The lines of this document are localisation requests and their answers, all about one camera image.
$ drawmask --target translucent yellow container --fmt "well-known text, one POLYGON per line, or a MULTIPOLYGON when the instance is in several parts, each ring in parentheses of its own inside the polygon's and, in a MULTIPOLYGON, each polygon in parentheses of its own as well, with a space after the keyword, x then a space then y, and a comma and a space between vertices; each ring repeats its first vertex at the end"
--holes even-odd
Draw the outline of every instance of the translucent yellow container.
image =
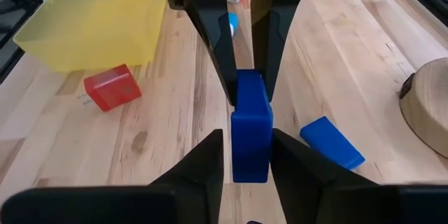
POLYGON ((47 0, 15 35, 55 71, 146 64, 167 0, 47 0))

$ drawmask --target wooden table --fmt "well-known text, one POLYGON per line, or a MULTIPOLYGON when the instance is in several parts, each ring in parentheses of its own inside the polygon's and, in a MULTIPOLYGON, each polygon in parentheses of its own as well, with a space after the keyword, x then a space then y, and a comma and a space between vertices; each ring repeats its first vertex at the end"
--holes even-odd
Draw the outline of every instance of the wooden table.
MULTIPOLYGON (((239 68, 252 67, 249 0, 236 6, 239 68)), ((82 104, 82 79, 25 55, 0 85, 0 201, 33 186, 148 184, 213 129, 229 137, 228 106, 207 50, 183 12, 166 9, 154 62, 133 68, 142 98, 101 112, 82 104)), ((448 29, 416 0, 302 0, 283 54, 275 127, 328 116, 366 157, 356 170, 378 183, 448 179, 448 161, 409 129, 403 81, 448 55, 448 29)), ((222 223, 284 223, 272 179, 233 184, 225 145, 222 223)))

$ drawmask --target blue rectangular block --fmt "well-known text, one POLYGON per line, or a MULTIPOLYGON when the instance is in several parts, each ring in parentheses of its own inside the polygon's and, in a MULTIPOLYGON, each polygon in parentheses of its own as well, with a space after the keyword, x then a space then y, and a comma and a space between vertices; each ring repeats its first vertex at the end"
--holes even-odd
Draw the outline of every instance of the blue rectangular block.
POLYGON ((309 147, 346 169, 355 169, 365 161, 325 116, 303 127, 300 136, 309 147))
POLYGON ((257 70, 238 70, 238 95, 231 116, 232 173, 236 183, 265 183, 272 142, 272 110, 257 70))

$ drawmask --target red cube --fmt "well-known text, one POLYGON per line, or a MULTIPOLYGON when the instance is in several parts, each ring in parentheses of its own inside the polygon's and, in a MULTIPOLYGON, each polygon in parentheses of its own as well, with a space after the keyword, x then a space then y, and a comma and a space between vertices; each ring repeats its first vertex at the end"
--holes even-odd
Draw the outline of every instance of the red cube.
POLYGON ((84 88, 102 111, 109 111, 141 96, 125 64, 84 79, 84 88))

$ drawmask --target yellow bin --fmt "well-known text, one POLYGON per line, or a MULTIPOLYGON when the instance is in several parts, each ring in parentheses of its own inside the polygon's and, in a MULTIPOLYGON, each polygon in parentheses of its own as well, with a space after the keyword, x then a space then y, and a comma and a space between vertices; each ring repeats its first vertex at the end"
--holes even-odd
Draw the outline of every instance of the yellow bin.
POLYGON ((55 71, 146 64, 167 0, 47 0, 15 35, 55 71))

